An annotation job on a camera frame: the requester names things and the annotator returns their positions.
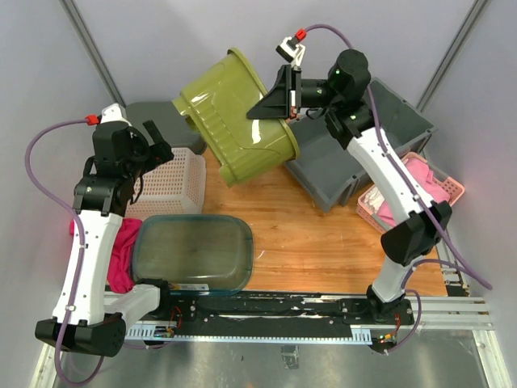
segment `gray storage crate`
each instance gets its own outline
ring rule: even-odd
[[[207,146],[201,134],[189,127],[172,101],[130,103],[126,107],[126,114],[132,126],[147,136],[148,140],[150,136],[143,123],[152,120],[171,148],[189,148],[194,154],[201,155]]]
[[[397,154],[420,153],[436,130],[433,124],[376,78],[372,91],[380,124]],[[329,134],[323,117],[305,117],[289,125],[300,146],[300,157],[285,166],[324,212],[337,203],[346,205],[351,196],[372,182],[361,165]]]

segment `olive green basket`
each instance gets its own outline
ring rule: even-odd
[[[228,55],[181,90],[176,109],[200,131],[231,187],[298,157],[285,120],[249,120],[246,113],[267,93],[242,53]]]

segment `white wall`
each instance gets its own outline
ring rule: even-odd
[[[236,46],[267,87],[276,45],[300,27],[330,23],[367,54],[372,72],[417,103],[473,0],[76,0],[126,103],[174,98]],[[343,43],[306,40],[304,75],[325,77]]]
[[[42,346],[36,321],[51,317],[71,247],[69,216],[32,186],[23,154],[43,127],[111,101],[57,1],[2,2],[0,58],[0,385],[23,387]],[[34,153],[36,175],[69,203],[93,152],[90,134],[63,129]]]
[[[449,227],[464,257],[492,282],[489,303],[517,384],[517,2],[491,2],[425,111],[440,131],[426,155],[466,187]]]

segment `wooden surface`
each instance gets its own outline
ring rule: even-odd
[[[212,152],[204,157],[203,213],[239,217],[253,230],[254,270],[246,289],[364,293],[376,278],[384,252],[380,234],[355,213],[359,195],[325,214],[284,167],[227,188]],[[419,267],[408,287],[446,295],[434,264]]]

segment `pink towel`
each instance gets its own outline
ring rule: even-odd
[[[114,293],[128,293],[135,282],[131,276],[132,247],[137,240],[141,220],[125,218],[116,235],[110,266],[107,270],[107,281]],[[70,234],[74,234],[74,222],[70,222]]]
[[[414,177],[414,179],[418,182],[420,186],[430,195],[432,196],[436,202],[442,202],[444,200],[450,200],[451,196],[441,188],[441,186],[433,181],[433,171],[429,168],[427,163],[416,159],[411,158],[406,163],[406,168],[410,172],[410,174]],[[377,213],[379,218],[386,222],[390,226],[395,226],[395,220],[393,220],[393,214],[389,209],[386,201],[382,203],[379,207],[379,212]]]

